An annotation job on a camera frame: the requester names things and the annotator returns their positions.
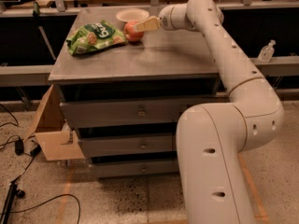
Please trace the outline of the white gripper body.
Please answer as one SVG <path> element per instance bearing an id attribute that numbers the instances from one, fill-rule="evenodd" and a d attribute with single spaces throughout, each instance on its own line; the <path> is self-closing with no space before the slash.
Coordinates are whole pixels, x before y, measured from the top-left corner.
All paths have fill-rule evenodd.
<path id="1" fill-rule="evenodd" d="M 190 29 L 191 23 L 186 15 L 186 4 L 174 4 L 164 7 L 159 13 L 161 26 L 166 31 Z"/>

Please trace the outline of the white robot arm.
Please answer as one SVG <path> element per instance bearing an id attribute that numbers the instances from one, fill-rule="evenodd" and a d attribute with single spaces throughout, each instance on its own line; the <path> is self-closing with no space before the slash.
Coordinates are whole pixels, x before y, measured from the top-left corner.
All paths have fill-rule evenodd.
<path id="1" fill-rule="evenodd" d="M 200 32 L 229 95 L 226 103 L 194 105 L 178 120 L 178 165 L 188 224 L 255 224 L 238 154 L 278 135 L 284 108 L 276 92 L 223 28 L 212 0 L 167 6 L 134 28 Z"/>

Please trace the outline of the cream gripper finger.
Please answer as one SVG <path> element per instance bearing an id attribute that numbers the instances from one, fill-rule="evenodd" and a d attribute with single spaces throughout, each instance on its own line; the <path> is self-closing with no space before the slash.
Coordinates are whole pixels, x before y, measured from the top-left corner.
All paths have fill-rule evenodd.
<path id="1" fill-rule="evenodd" d="M 155 31 L 160 28 L 160 19 L 156 16 L 150 16 L 143 21 L 139 21 L 133 28 L 136 32 Z"/>

